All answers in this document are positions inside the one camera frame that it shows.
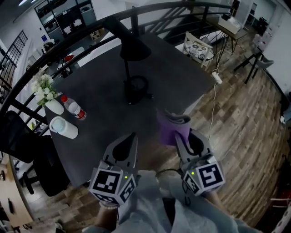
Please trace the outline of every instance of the light blue shirt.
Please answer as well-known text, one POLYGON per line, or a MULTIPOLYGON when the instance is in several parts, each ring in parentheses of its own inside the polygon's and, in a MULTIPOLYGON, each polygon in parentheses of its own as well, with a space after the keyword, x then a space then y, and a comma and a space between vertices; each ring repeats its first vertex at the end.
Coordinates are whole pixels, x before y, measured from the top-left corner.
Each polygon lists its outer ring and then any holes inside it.
MULTIPOLYGON (((180 177, 156 179, 153 171, 139 171, 141 178, 126 204, 119 208, 119 226, 113 233, 258 233, 241 220, 234 219, 213 206, 203 197, 195 197, 186 206, 185 193, 180 177), (166 214, 163 197, 173 197, 175 219, 171 226, 166 214)), ((109 233, 91 226, 85 233, 109 233)))

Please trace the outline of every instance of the ceiling light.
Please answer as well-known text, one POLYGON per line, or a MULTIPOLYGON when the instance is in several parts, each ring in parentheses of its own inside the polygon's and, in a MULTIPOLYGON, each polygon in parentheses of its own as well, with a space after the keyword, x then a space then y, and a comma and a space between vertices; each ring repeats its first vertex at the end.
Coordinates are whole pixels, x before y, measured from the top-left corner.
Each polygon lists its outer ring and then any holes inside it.
POLYGON ((20 5, 22 5, 22 4, 24 4, 25 2, 26 2, 27 0, 20 0, 19 2, 19 5, 18 6, 20 6, 20 5))

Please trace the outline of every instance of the white vase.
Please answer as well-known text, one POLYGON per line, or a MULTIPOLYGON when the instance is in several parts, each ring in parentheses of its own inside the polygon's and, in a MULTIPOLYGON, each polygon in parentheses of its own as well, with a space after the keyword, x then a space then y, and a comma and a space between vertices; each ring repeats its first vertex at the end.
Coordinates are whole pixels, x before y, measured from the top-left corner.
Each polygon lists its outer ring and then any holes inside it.
POLYGON ((61 115, 64 112, 64 107, 55 99, 52 99, 49 102, 45 103, 45 106, 47 106, 48 109, 50 109, 55 114, 61 115))

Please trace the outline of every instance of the bottle cap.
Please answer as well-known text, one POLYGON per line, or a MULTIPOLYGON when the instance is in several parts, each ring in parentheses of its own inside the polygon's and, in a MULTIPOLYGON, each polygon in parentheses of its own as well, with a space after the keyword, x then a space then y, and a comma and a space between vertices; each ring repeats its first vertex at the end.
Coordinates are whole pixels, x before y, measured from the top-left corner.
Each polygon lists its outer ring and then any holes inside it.
POLYGON ((60 100, 62 100, 63 102, 67 102, 68 101, 68 97, 62 95, 62 97, 60 98, 60 100))
POLYGON ((52 127, 54 130, 56 130, 57 132, 62 132, 65 128, 65 121, 62 119, 55 119, 52 123, 52 127))

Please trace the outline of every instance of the bracelet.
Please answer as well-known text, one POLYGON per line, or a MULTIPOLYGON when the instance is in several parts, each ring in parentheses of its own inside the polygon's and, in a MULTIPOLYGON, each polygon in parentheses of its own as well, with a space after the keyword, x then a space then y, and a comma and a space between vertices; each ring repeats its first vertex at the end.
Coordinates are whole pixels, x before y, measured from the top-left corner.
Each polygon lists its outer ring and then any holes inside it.
POLYGON ((106 205, 106 202, 100 201, 99 204, 101 207, 105 208, 105 209, 117 209, 119 206, 118 205, 106 205))

